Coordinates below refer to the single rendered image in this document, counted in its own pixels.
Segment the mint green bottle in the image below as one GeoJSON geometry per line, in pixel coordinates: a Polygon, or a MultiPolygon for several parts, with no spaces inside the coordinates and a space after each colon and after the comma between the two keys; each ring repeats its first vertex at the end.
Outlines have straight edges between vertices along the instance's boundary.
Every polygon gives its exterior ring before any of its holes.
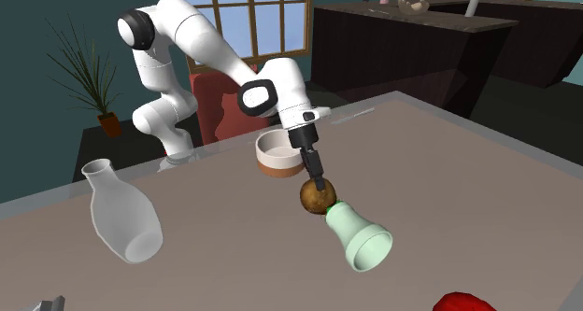
{"type": "Polygon", "coordinates": [[[361,216],[346,202],[339,201],[329,207],[325,222],[339,238],[346,260],[356,272],[362,273],[377,267],[391,251],[391,233],[361,216]]]}

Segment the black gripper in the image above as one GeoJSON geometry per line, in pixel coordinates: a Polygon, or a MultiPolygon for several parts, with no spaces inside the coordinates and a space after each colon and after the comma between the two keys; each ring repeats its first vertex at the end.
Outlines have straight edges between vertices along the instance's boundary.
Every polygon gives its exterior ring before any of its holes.
{"type": "Polygon", "coordinates": [[[323,167],[320,155],[313,145],[319,141],[316,126],[313,123],[288,131],[291,146],[300,149],[301,157],[310,178],[318,191],[325,190],[323,167]]]}

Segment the grey angular object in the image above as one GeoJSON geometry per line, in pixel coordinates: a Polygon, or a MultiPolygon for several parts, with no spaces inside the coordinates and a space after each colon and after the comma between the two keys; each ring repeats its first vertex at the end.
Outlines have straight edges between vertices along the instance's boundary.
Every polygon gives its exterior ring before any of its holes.
{"type": "Polygon", "coordinates": [[[51,301],[40,301],[26,306],[19,311],[64,311],[65,297],[60,295],[51,301]]]}

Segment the grey brown table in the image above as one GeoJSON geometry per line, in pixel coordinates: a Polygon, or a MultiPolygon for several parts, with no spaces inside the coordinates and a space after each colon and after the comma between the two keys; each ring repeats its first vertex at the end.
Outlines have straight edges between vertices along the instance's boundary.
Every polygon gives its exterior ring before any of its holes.
{"type": "Polygon", "coordinates": [[[353,271],[304,175],[265,176],[254,136],[135,181],[164,245],[131,265],[96,236],[89,195],[0,210],[0,311],[432,311],[462,291],[496,311],[559,311],[583,284],[583,166],[400,92],[339,108],[318,150],[338,196],[393,236],[353,271]]]}

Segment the dark robot stand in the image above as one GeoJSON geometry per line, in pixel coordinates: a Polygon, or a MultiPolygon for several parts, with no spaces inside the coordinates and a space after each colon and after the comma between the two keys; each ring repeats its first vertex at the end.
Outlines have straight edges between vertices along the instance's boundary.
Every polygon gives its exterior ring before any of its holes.
{"type": "Polygon", "coordinates": [[[84,180],[81,168],[95,159],[110,159],[118,170],[164,155],[162,143],[155,136],[139,132],[131,120],[121,122],[121,135],[116,137],[108,137],[101,126],[84,129],[72,182],[84,180]]]}

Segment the red rounded object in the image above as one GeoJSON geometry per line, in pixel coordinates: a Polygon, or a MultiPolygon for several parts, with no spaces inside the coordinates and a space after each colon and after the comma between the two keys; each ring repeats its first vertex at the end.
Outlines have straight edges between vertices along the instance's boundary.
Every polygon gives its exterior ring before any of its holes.
{"type": "Polygon", "coordinates": [[[470,293],[445,294],[433,307],[433,311],[497,311],[486,301],[470,293]]]}

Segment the brown potato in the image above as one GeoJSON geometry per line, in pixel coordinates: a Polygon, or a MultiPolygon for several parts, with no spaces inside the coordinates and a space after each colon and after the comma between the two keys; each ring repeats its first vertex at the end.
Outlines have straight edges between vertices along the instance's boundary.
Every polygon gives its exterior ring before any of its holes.
{"type": "Polygon", "coordinates": [[[300,189],[300,201],[306,211],[312,214],[325,215],[329,207],[336,201],[334,186],[325,178],[324,190],[319,191],[313,179],[306,181],[300,189]]]}

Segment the dark counter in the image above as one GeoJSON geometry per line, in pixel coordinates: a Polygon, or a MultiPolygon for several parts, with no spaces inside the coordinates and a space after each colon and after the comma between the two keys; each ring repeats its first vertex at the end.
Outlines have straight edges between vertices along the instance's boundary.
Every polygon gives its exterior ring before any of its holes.
{"type": "Polygon", "coordinates": [[[429,0],[317,6],[311,80],[350,101],[393,90],[468,117],[491,76],[547,88],[583,55],[583,4],[542,0],[429,0]]]}

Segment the wooden frame window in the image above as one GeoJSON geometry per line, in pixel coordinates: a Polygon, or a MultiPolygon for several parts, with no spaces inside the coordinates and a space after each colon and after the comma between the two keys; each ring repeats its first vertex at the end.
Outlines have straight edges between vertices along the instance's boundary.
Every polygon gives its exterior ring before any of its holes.
{"type": "Polygon", "coordinates": [[[248,64],[310,52],[312,0],[186,0],[248,64]]]}

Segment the white and brown bowl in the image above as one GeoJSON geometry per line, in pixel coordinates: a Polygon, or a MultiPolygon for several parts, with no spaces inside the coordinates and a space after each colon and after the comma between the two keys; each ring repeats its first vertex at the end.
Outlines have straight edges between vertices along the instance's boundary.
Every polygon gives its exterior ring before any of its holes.
{"type": "Polygon", "coordinates": [[[292,177],[305,168],[300,150],[292,147],[287,130],[262,133],[255,141],[255,149],[260,170],[270,177],[292,177]]]}

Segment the white vase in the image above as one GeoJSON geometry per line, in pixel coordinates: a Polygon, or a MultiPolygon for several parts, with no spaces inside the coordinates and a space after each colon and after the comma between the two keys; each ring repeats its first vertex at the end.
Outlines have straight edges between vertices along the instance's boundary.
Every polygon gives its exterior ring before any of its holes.
{"type": "Polygon", "coordinates": [[[81,173],[92,187],[92,224],[103,242],[127,263],[153,257],[163,245],[164,236],[150,199],[120,180],[109,159],[91,161],[81,173]]]}

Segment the potted green plant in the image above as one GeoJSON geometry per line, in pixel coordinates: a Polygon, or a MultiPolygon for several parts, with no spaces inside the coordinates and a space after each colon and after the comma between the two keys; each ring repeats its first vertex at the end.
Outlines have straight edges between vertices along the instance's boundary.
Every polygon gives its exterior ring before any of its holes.
{"type": "Polygon", "coordinates": [[[79,100],[81,106],[72,109],[84,109],[97,112],[97,119],[106,136],[113,138],[121,135],[121,124],[117,115],[110,109],[112,103],[121,93],[111,94],[110,87],[117,74],[118,66],[111,62],[110,53],[103,56],[97,43],[87,37],[85,26],[78,32],[69,13],[66,14],[70,35],[58,30],[48,19],[45,22],[58,41],[59,57],[47,53],[47,56],[65,71],[78,85],[74,88],[52,76],[48,78],[69,91],[68,96],[79,100]]]}

